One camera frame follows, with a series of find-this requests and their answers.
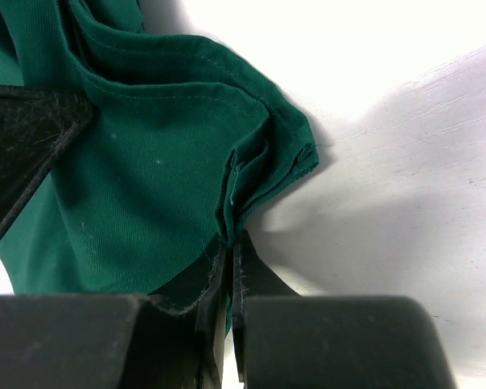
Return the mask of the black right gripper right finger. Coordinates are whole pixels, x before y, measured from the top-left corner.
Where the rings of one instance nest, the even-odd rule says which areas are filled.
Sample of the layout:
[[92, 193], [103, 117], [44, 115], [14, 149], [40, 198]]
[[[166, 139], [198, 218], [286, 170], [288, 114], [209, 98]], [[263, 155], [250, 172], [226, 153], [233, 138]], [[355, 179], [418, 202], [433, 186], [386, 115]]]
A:
[[258, 256], [232, 251], [232, 336], [248, 388], [453, 388], [424, 307], [401, 296], [303, 297]]

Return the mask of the green surgical drape cloth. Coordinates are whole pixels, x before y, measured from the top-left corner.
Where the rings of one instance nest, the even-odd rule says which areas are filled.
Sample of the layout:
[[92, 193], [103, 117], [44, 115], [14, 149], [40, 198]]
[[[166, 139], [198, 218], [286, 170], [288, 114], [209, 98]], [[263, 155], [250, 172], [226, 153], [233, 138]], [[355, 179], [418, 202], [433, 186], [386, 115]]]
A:
[[319, 162], [269, 79], [136, 1], [0, 1], [0, 84], [96, 107], [0, 241], [15, 294], [153, 292]]

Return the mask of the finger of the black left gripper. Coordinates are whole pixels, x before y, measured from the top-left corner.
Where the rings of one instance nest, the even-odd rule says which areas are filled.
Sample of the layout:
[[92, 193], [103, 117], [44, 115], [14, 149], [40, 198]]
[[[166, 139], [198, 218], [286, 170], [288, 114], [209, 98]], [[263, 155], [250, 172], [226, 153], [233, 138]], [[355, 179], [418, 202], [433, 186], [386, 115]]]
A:
[[0, 240], [93, 116], [81, 93], [0, 85]]

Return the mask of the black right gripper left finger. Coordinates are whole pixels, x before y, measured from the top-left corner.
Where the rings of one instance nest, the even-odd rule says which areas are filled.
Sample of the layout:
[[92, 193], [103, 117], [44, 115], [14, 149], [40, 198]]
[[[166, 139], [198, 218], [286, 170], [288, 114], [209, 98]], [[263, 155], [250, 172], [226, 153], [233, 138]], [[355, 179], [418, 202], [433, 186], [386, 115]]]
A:
[[0, 388], [218, 388], [226, 248], [143, 294], [0, 296]]

